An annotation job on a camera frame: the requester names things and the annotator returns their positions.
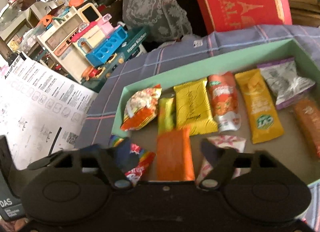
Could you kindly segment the white pink Winsun packet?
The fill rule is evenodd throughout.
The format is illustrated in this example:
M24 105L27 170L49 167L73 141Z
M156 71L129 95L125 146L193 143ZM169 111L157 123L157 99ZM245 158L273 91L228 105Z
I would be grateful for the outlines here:
M203 162L196 185L204 190L216 190L231 178L240 175L233 166L244 152L246 139L238 136L219 135L201 140Z

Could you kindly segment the red Skittles candy bag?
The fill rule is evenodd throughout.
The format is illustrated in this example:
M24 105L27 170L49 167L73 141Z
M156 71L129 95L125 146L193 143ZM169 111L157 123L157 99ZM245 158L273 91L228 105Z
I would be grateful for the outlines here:
M137 185L156 156L141 146L131 142L128 137L120 138L112 135L109 142L109 154L114 164L121 171L120 177L115 178L113 187L126 190Z

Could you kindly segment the orange wafer packet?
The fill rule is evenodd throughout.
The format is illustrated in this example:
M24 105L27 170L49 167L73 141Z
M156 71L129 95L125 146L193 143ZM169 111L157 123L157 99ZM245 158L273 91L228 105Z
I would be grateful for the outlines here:
M190 129L174 129L160 134L156 146L156 177L158 181L195 180L189 137Z

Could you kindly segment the yellow green-logo snack bar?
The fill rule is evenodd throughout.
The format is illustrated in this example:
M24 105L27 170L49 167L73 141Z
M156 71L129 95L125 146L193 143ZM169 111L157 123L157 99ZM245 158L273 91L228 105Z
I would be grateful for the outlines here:
M259 69L235 74L245 101L252 143L264 143L284 134L271 94Z

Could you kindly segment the yellow embossed snack packet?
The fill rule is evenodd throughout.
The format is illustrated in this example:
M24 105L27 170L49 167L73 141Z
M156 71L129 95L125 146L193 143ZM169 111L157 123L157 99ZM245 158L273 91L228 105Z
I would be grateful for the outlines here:
M207 79L174 86L176 97L176 126L188 128L191 136L218 132L207 94Z

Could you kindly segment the orange white noodle snack bag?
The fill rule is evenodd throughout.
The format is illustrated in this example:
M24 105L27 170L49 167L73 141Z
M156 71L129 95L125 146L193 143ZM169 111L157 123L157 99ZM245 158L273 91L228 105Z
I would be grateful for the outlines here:
M160 84L135 92L126 102L122 131L140 130L157 116L158 101L162 94Z

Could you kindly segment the orange red sausage snack pouch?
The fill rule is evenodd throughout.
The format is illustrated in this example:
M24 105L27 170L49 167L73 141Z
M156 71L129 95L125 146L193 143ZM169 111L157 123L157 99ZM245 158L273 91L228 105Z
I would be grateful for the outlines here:
M213 117L218 124L219 132L239 130L241 116L233 74L226 72L210 75L207 79Z

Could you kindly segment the yellow-green candy wrapper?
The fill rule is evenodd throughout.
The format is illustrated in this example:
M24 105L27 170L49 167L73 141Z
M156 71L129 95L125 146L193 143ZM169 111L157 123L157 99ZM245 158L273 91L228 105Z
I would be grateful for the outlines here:
M158 103L158 134L172 131L176 126L175 98L161 98Z

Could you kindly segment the silver purple snack packet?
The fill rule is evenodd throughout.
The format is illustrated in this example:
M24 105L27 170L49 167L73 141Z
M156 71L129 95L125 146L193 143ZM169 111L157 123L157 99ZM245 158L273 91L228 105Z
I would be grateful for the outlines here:
M260 64L257 68L276 97L277 110L287 108L316 84L298 74L294 57Z

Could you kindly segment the orange clear-wrapped cake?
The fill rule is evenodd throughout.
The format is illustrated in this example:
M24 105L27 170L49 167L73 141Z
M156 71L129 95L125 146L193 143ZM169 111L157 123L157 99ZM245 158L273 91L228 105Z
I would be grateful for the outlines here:
M319 108L310 99L301 99L293 105L297 124L312 155L319 160Z

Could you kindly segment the green cardboard box tray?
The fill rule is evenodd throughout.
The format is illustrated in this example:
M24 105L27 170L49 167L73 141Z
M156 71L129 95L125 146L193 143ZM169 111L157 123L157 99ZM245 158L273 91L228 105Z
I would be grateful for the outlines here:
M128 176L199 184L211 149L269 152L306 184L319 181L319 69L293 40L225 53L123 89L112 134L152 158Z

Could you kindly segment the white printed instruction sheet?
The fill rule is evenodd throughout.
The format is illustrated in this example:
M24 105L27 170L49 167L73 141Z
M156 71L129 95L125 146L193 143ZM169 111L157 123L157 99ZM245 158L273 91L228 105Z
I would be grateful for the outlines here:
M73 149L97 93L21 53L1 71L1 134L18 170Z

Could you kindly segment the blue plaid quilt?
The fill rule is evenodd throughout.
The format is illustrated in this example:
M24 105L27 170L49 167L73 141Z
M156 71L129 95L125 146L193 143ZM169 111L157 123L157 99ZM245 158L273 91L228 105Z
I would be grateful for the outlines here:
M301 75L319 81L319 29L306 26L261 25L204 38L188 37L118 66L92 104L76 140L77 148L91 144L109 147L118 130L125 100L144 84L164 89L226 71L244 72L270 60L295 57ZM312 203L306 214L319 231L319 160L306 143L291 109L278 115L285 130L280 138L253 144L244 101L239 102L242 125L235 135L247 139L245 151L267 150L310 186Z

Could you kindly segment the teal Home Kitchen box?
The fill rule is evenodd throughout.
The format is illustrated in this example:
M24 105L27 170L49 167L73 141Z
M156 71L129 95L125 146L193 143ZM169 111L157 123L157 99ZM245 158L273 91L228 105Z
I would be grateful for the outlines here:
M117 48L114 55L102 66L91 70L89 80L83 78L81 84L98 93L118 66L146 53L142 42L146 40L149 33L146 26L128 30L127 39Z

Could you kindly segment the grey lace cloth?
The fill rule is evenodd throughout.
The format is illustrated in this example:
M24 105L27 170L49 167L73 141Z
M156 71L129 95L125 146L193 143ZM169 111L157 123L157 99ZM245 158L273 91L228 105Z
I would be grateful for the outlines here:
M187 12L177 0L123 0L123 21L129 28L148 27L149 40L154 42L193 33Z

